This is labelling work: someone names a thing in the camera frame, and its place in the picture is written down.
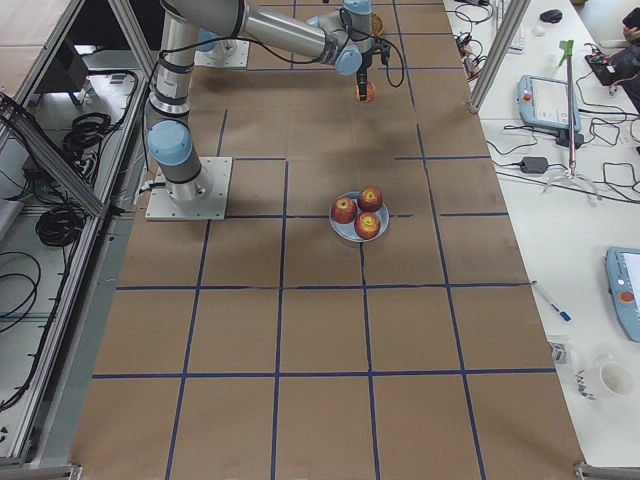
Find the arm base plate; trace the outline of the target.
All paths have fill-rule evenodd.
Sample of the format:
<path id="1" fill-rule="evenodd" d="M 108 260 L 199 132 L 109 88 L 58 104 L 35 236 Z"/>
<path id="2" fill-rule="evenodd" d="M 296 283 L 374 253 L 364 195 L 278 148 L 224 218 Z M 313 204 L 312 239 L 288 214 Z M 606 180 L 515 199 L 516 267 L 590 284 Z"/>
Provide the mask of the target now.
<path id="1" fill-rule="evenodd" d="M 221 40 L 198 47 L 196 66 L 214 69 L 245 69 L 248 62 L 249 43 L 241 40 Z"/>
<path id="2" fill-rule="evenodd" d="M 200 175 L 190 183 L 167 182 L 161 169 L 151 189 L 145 218 L 149 221 L 223 220 L 231 180 L 231 157 L 200 157 Z"/>

